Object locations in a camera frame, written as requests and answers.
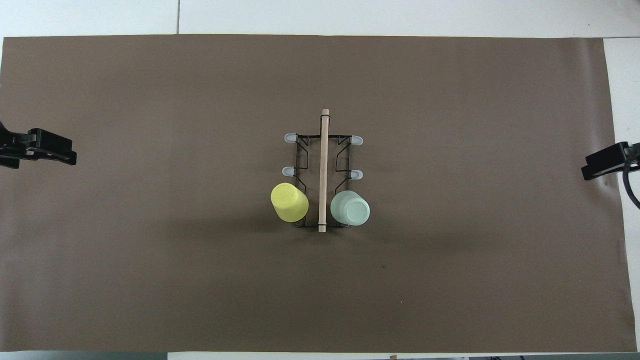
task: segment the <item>table surface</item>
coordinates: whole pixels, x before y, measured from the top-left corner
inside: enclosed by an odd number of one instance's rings
[[[0,37],[255,33],[454,37],[602,37],[616,141],[640,141],[640,3],[618,1],[0,1]],[[640,179],[631,177],[634,188]],[[640,211],[621,189],[632,301],[640,315]],[[640,322],[636,322],[636,333]],[[252,353],[261,359],[371,359],[390,354]],[[443,357],[406,354],[400,357]],[[245,358],[180,353],[175,359]]]

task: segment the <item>plastic cup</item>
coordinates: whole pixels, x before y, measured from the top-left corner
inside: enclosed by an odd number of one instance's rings
[[[369,204],[356,192],[339,192],[331,201],[331,215],[343,224],[358,226],[369,219]]]
[[[307,214],[309,200],[289,183],[277,184],[271,191],[271,203],[278,216],[286,222],[296,222]]]

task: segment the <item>cup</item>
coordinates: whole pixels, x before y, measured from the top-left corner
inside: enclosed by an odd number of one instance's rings
[[[331,200],[331,215],[343,224],[358,226],[369,219],[369,204],[356,192],[344,190]]]
[[[307,214],[309,200],[289,183],[277,184],[271,191],[271,203],[278,216],[286,222],[296,222]]]

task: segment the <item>yellow cup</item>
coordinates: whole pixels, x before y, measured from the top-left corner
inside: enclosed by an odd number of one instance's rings
[[[286,222],[296,222],[307,214],[309,200],[289,183],[277,184],[271,191],[271,203],[278,216]]]

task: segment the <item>black cable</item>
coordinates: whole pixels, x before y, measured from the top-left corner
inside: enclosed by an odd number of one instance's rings
[[[631,164],[638,160],[638,156],[640,155],[638,153],[639,149],[640,143],[634,144],[631,147],[631,150],[625,160],[625,166],[622,168],[622,182],[625,185],[625,190],[627,191],[627,195],[629,196],[629,199],[631,199],[631,202],[633,202],[638,209],[640,209],[640,200],[638,200],[633,190],[631,190],[631,184],[629,184],[629,170],[631,170]]]

